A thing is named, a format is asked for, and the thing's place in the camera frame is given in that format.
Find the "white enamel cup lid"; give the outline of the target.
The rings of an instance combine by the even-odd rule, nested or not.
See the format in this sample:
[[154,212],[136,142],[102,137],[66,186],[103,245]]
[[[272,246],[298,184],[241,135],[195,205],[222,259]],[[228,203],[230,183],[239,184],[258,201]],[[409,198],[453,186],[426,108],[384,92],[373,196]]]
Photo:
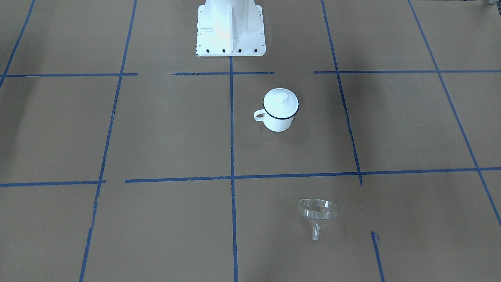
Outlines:
[[286,88],[274,88],[264,96],[263,107],[273,118],[285,120],[298,113],[299,100],[292,91]]

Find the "white enamel cup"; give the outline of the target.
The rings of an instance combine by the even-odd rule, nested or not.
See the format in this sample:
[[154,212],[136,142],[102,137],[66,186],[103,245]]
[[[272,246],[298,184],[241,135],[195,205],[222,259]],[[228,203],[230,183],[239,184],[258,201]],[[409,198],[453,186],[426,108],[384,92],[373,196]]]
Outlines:
[[287,130],[294,119],[293,116],[287,119],[277,119],[268,114],[265,109],[255,111],[253,118],[255,121],[263,123],[267,129],[274,132],[283,132]]

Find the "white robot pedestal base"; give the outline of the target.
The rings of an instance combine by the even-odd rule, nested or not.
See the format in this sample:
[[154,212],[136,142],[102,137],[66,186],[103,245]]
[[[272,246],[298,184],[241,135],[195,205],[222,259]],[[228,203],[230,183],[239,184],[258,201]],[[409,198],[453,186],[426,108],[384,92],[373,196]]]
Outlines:
[[266,54],[263,9],[254,0],[207,0],[197,10],[196,56]]

